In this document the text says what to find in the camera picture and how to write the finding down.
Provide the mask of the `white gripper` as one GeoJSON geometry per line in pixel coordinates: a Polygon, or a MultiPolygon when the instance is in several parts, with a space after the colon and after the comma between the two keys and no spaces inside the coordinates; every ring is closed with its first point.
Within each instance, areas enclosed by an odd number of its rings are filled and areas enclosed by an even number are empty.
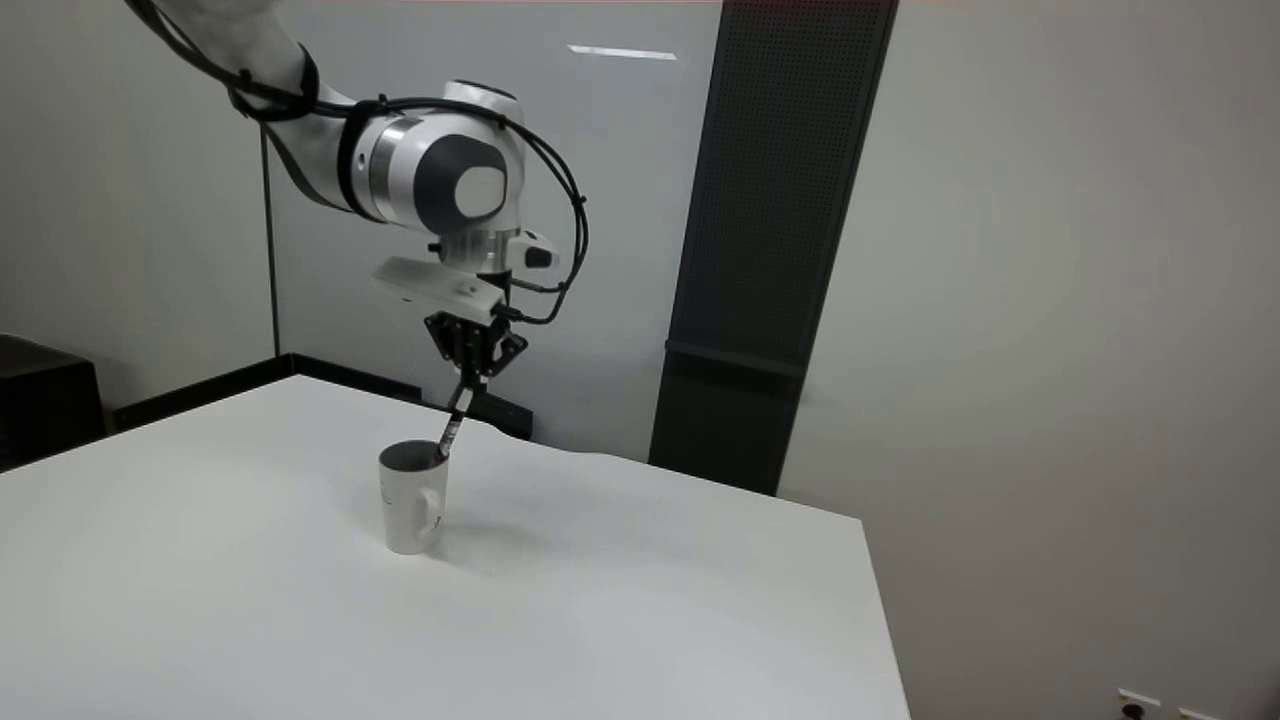
{"type": "Polygon", "coordinates": [[[499,375],[528,340],[515,332],[505,307],[499,279],[509,270],[552,268],[556,248],[537,232],[505,235],[448,235],[434,259],[392,256],[378,268],[378,279],[411,312],[429,316],[426,326],[444,365],[469,366],[465,323],[488,323],[481,332],[471,370],[481,381],[499,375]]]}

